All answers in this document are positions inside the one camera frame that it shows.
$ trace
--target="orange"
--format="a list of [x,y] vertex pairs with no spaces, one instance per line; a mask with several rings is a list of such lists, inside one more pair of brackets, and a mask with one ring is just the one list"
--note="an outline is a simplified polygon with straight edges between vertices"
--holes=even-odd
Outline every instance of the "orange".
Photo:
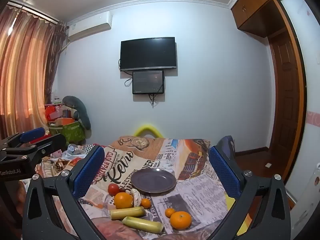
[[167,208],[164,212],[165,216],[168,218],[170,218],[173,213],[175,213],[175,210],[173,208]]
[[175,212],[170,217],[171,226],[177,230],[188,228],[191,225],[191,222],[191,215],[184,211]]
[[126,192],[119,192],[115,195],[114,204],[117,209],[119,208],[131,208],[133,206],[133,197]]
[[151,201],[148,200],[147,198],[143,198],[141,200],[141,206],[143,206],[145,209],[151,207]]

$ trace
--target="door frame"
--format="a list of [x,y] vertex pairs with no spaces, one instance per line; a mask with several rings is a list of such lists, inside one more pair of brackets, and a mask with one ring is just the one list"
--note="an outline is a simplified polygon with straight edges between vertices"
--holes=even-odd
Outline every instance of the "door frame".
[[[297,130],[296,130],[296,135],[294,139],[294,143],[292,146],[292,150],[289,156],[289,160],[287,162],[287,165],[284,169],[284,172],[282,174],[282,179],[284,180],[284,183],[287,182],[289,175],[293,169],[293,166],[295,164],[295,161],[297,159],[299,150],[300,150],[300,145],[303,137],[303,132],[304,132],[304,127],[305,127],[305,122],[306,122],[306,113],[307,113],[307,80],[306,80],[306,73],[305,73],[305,67],[304,67],[304,62],[303,62],[303,57],[302,57],[302,52],[300,48],[300,44],[297,38],[297,35],[295,33],[295,30],[293,28],[293,25],[290,21],[290,18],[285,11],[283,5],[278,1],[278,0],[273,0],[274,3],[276,4],[281,17],[284,20],[285,23],[285,28],[282,30],[279,30],[278,32],[272,34],[271,36],[268,37],[268,40],[284,31],[288,31],[290,40],[292,43],[292,48],[293,48],[293,53],[297,61],[297,68],[298,68],[298,80],[299,80],[299,113],[298,113],[298,125],[297,125]],[[273,142],[274,142],[274,135],[275,135],[275,127],[276,127],[276,122],[277,122],[277,114],[278,114],[278,78],[276,75],[276,62],[275,62],[275,57],[274,57],[274,50],[272,44],[269,42],[270,48],[271,48],[271,54],[272,54],[272,60],[273,60],[273,65],[274,65],[274,70],[275,70],[275,84],[276,84],[276,106],[275,106],[275,118],[274,118],[274,123],[273,123],[273,130],[272,130],[272,136],[271,136],[271,143],[270,143],[270,150],[272,150],[273,147]]]

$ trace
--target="curtain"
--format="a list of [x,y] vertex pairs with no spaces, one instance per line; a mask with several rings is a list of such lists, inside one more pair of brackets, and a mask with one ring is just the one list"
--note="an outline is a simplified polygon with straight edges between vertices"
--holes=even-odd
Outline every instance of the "curtain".
[[55,25],[23,10],[16,15],[7,6],[0,16],[1,138],[47,124],[44,79]]
[[46,104],[51,103],[52,84],[57,72],[60,51],[67,37],[67,28],[66,23],[62,21],[58,22],[52,37],[44,78],[44,101]]

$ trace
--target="cherry tomato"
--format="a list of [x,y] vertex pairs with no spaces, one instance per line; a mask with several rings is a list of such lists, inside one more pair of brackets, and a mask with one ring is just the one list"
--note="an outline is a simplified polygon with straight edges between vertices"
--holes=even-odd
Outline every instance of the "cherry tomato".
[[120,192],[120,188],[117,184],[111,183],[108,186],[108,193],[110,196],[115,196]]

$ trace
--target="television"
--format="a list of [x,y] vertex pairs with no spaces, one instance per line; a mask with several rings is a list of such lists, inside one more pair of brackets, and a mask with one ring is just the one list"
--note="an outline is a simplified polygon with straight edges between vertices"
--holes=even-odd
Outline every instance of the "television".
[[120,71],[177,68],[174,37],[121,42]]
[[164,72],[163,70],[132,71],[133,94],[163,94]]

